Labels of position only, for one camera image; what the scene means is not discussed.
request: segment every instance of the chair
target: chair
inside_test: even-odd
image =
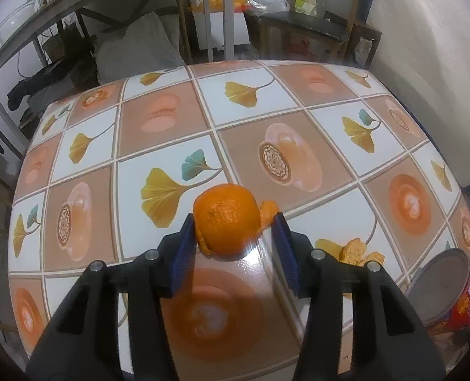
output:
[[[261,57],[268,58],[268,28],[276,27],[281,30],[283,47],[287,49],[291,32],[297,32],[330,46],[330,60],[333,61],[337,52],[339,58],[344,57],[348,46],[353,23],[357,13],[358,0],[352,0],[351,12],[345,26],[328,21],[324,18],[308,16],[295,12],[296,0],[290,1],[290,10],[262,15],[261,18]]]

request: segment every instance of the orange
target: orange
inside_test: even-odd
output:
[[[252,193],[239,185],[221,184],[201,193],[193,205],[201,252],[227,258],[242,254],[279,211],[272,201],[263,202],[262,209],[260,212]]]

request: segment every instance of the tile pattern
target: tile pattern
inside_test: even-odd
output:
[[[202,170],[189,170],[191,161]],[[276,200],[312,245],[359,238],[364,255],[384,255],[403,290],[447,247],[470,256],[470,213],[457,182],[370,73],[273,60],[161,70],[44,113],[10,223],[11,298],[27,352],[89,262],[117,264],[157,247],[198,194],[223,182],[242,184],[258,203]],[[180,192],[176,207],[151,199],[163,184]],[[309,302],[287,289],[275,257],[269,230],[240,261],[197,254],[199,292],[207,284],[234,298],[249,294],[252,313],[223,342],[199,347],[176,325],[176,301],[164,302],[181,379],[290,378]],[[351,362],[351,300],[343,307],[340,372]],[[120,296],[121,365],[132,372],[125,308]]]

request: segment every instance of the blue gripper pad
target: blue gripper pad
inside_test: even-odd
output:
[[[272,221],[272,239],[289,289],[297,297],[310,297],[318,272],[308,262],[308,256],[314,249],[309,238],[292,232],[284,215],[279,212]]]
[[[272,239],[274,240],[286,282],[295,296],[300,293],[300,267],[291,246],[291,231],[284,215],[279,212],[272,221]]]
[[[191,213],[187,215],[180,232],[166,235],[161,240],[158,251],[167,264],[169,295],[173,296],[182,287],[187,271],[194,264],[196,237]]]

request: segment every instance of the plastic bag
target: plastic bag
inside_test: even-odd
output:
[[[355,47],[355,60],[361,67],[365,67],[367,58],[369,57],[370,49],[373,48],[373,41],[361,38]]]
[[[286,0],[247,0],[247,6],[247,11],[258,17],[269,12],[289,11],[290,9]]]
[[[307,14],[308,16],[317,17],[318,5],[316,4],[316,0],[296,0],[295,11]]]
[[[223,11],[223,0],[209,0],[210,12]],[[233,0],[233,11],[243,12],[248,8],[247,0]],[[203,12],[203,2],[191,7],[192,12]]]

